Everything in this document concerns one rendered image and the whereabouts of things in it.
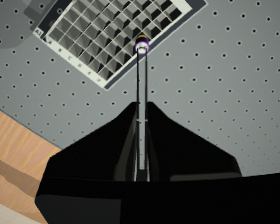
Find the white grid rack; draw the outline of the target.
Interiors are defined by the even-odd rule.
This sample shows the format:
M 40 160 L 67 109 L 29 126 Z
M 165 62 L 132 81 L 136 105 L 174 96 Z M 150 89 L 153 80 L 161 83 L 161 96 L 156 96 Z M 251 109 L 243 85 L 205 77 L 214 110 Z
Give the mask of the white grid rack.
M 136 36 L 150 45 L 191 9 L 185 0 L 73 0 L 42 42 L 103 88 L 137 57 Z

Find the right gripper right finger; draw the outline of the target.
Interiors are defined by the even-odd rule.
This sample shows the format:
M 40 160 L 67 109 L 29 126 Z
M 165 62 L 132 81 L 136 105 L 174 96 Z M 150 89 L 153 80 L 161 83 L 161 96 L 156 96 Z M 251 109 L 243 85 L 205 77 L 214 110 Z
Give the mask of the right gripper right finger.
M 234 156 L 173 121 L 151 101 L 147 137 L 149 181 L 159 181 L 158 165 L 160 181 L 243 177 Z

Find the grey curved work surface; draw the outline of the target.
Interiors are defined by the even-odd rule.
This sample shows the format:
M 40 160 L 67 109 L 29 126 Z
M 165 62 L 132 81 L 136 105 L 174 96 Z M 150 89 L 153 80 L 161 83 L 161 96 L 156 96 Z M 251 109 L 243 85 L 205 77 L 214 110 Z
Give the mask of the grey curved work surface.
M 56 0 L 0 0 L 0 111 L 63 150 L 137 102 L 137 65 L 106 91 L 33 31 Z M 208 5 L 147 55 L 148 101 L 233 155 L 280 173 L 280 0 Z

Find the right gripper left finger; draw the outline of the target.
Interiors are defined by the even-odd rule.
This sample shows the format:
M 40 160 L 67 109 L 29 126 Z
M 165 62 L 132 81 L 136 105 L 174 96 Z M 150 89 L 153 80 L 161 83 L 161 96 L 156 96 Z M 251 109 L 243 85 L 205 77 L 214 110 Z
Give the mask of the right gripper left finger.
M 62 175 L 134 181 L 136 151 L 137 102 L 131 102 L 115 119 L 51 156 L 42 178 Z

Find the black rectangular plate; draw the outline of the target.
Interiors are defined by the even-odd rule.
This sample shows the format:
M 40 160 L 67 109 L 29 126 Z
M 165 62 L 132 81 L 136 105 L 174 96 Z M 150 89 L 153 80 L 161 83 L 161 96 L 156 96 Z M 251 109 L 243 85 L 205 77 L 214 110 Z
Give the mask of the black rectangular plate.
M 73 0 L 56 0 L 40 23 L 37 25 L 33 34 L 40 40 L 44 38 L 51 26 L 56 22 L 60 15 L 64 12 L 66 7 Z M 157 48 L 162 42 L 164 42 L 169 36 L 189 21 L 193 16 L 200 12 L 208 5 L 206 0 L 185 0 L 190 6 L 191 10 L 180 18 L 174 25 L 167 29 L 161 36 L 159 36 L 154 42 L 150 44 L 150 49 L 147 55 L 149 55 L 155 48 Z M 139 62 L 145 58 L 145 54 L 139 54 Z M 134 58 L 123 70 L 121 70 L 112 80 L 110 80 L 104 87 L 106 91 L 111 89 L 120 79 L 122 79 L 130 70 L 137 65 L 137 57 Z

